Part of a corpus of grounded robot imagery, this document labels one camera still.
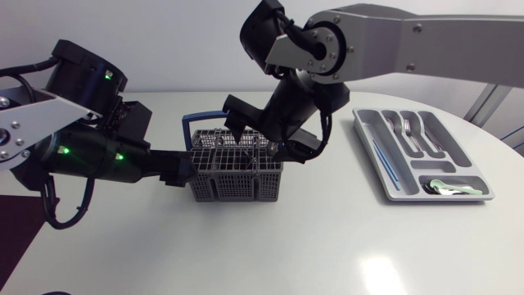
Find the gray plastic basket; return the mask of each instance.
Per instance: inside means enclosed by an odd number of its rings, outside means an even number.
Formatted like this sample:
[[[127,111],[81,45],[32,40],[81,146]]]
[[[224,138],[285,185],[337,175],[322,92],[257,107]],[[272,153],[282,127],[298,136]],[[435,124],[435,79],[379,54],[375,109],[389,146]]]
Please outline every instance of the gray plastic basket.
[[[191,151],[198,176],[190,185],[196,201],[277,201],[282,163],[267,154],[268,142],[251,129],[239,144],[229,130],[195,131]]]

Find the cutlery tray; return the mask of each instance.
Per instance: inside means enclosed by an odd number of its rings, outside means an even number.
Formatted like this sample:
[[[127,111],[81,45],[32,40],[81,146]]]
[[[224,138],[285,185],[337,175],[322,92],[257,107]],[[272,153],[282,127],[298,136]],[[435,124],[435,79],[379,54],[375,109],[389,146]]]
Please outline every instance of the cutlery tray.
[[[390,200],[485,201],[495,197],[470,157],[432,112],[355,108],[353,113],[355,129]],[[406,134],[406,120],[412,138]],[[375,143],[398,176],[396,186],[382,164]],[[482,194],[427,193],[422,186],[433,179],[451,185],[468,185],[481,190]]]

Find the white tabletop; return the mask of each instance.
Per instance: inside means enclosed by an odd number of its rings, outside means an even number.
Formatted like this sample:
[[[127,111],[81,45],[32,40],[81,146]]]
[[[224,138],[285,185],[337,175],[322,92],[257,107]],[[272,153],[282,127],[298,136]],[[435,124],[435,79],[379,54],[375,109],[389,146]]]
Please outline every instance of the white tabletop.
[[[234,93],[263,107],[270,93]],[[151,148],[183,150],[184,114],[221,109],[227,93],[127,93],[153,111]],[[354,107],[434,111],[468,151],[495,199],[390,202],[354,128]],[[319,130],[314,116],[305,128]],[[221,126],[200,122],[196,128]],[[97,181],[75,227],[45,224],[5,294],[522,294],[524,160],[443,111],[352,93],[324,153],[286,163],[278,202],[196,203],[157,178]],[[2,172],[2,194],[27,193]],[[59,218],[84,181],[58,176]]]

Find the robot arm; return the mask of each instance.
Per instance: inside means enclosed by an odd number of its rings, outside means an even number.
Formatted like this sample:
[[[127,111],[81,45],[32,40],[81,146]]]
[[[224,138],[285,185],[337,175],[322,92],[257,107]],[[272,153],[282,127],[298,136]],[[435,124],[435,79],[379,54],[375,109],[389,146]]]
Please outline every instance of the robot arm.
[[[300,28],[264,0],[240,40],[281,82],[264,110],[230,96],[226,126],[257,129],[280,142],[270,147],[277,160],[304,163],[327,143],[324,118],[349,101],[344,81],[400,72],[524,87],[523,36],[522,16],[417,16],[368,4],[321,11]],[[322,141],[300,129],[317,109]]]
[[[127,78],[108,61],[65,40],[49,61],[0,70],[23,88],[0,90],[0,169],[10,169],[29,190],[39,191],[47,222],[56,229],[77,223],[88,209],[95,179],[134,183],[159,175],[184,186],[196,176],[190,152],[156,151],[144,136],[151,111],[118,95]],[[20,75],[55,66],[45,90]],[[88,179],[79,212],[56,220],[56,193],[49,173]]]

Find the basket handle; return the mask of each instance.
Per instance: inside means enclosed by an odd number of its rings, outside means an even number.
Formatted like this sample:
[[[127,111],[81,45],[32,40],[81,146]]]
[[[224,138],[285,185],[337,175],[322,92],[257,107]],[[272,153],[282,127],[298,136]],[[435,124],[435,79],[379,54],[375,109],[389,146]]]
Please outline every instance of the basket handle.
[[[226,118],[228,113],[223,111],[203,111],[194,114],[187,114],[182,117],[182,129],[183,129],[183,140],[186,143],[186,150],[191,151],[191,130],[189,129],[189,123],[198,120],[209,120],[209,119],[220,119]]]

